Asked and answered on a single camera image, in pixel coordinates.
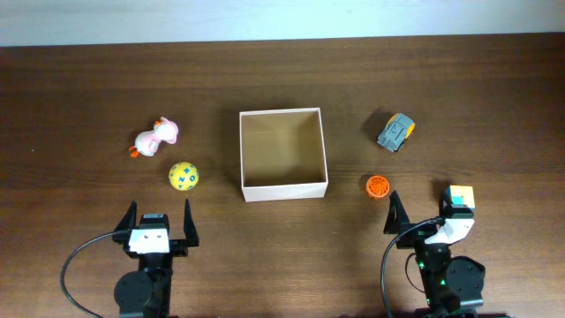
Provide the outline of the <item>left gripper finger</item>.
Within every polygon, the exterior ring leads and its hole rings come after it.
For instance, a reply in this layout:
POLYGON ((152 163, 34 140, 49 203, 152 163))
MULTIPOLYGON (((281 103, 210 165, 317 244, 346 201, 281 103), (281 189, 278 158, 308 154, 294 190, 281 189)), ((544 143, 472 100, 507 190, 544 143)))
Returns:
POLYGON ((115 231, 126 231, 133 229, 136 225, 137 219, 137 203, 132 201, 127 212, 124 214, 123 218, 117 224, 115 231))
POLYGON ((192 218, 191 206, 188 199, 185 200, 184 212, 184 234, 187 241, 198 241, 199 235, 192 218))

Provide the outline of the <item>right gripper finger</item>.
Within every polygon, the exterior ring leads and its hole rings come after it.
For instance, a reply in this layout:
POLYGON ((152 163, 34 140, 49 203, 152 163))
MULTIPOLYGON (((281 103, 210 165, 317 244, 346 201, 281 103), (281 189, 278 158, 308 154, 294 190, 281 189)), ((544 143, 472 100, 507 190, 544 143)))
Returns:
POLYGON ((408 229, 410 224, 410 218, 403 207, 400 196, 397 191, 393 191, 389 195, 389 210, 383 232, 402 233, 408 229))
POLYGON ((440 213, 441 217, 451 217, 453 215, 453 202, 450 196, 444 192, 440 198, 440 213))

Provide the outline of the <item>grey yellow toy truck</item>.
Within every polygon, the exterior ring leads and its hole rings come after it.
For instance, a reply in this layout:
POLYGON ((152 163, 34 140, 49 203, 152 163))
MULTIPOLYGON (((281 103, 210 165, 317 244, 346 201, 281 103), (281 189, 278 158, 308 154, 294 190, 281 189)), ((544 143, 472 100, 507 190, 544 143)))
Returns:
POLYGON ((396 113, 378 135, 377 143, 390 152, 398 152, 412 135, 415 126, 411 118, 403 113, 396 113))

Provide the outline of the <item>colourful puzzle cube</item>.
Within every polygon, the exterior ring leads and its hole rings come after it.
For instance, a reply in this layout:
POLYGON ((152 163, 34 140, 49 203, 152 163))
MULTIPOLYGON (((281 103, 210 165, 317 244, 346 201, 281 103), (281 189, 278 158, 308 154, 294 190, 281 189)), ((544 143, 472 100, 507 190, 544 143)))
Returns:
POLYGON ((473 187, 470 185, 450 185, 446 189, 446 195, 454 208, 475 208, 473 187))

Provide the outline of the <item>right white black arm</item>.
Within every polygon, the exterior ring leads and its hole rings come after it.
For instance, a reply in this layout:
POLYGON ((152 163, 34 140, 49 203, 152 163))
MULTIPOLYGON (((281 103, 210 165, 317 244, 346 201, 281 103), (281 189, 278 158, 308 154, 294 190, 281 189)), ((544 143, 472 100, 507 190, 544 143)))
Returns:
POLYGON ((448 189, 441 194, 439 214, 411 223, 397 192, 389 195, 389 211, 383 232, 394 236, 380 265, 380 292, 388 316, 385 273, 392 248, 413 249, 426 296, 426 308, 417 317, 476 317, 484 304, 482 291, 486 268, 467 256, 451 255, 450 247, 463 240, 474 225, 474 204, 448 189))

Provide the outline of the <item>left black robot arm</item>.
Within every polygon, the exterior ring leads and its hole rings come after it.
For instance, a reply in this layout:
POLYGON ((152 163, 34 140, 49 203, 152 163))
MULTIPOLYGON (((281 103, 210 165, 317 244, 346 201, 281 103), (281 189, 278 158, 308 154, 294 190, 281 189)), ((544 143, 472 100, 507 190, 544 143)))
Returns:
POLYGON ((167 215, 145 214, 138 218, 137 203, 131 203, 112 235, 112 240, 139 262, 138 268, 124 274, 114 288, 121 317, 170 315, 173 260, 186 257, 189 248, 200 245, 189 201, 185 202, 183 231, 183 238, 171 238, 167 215))

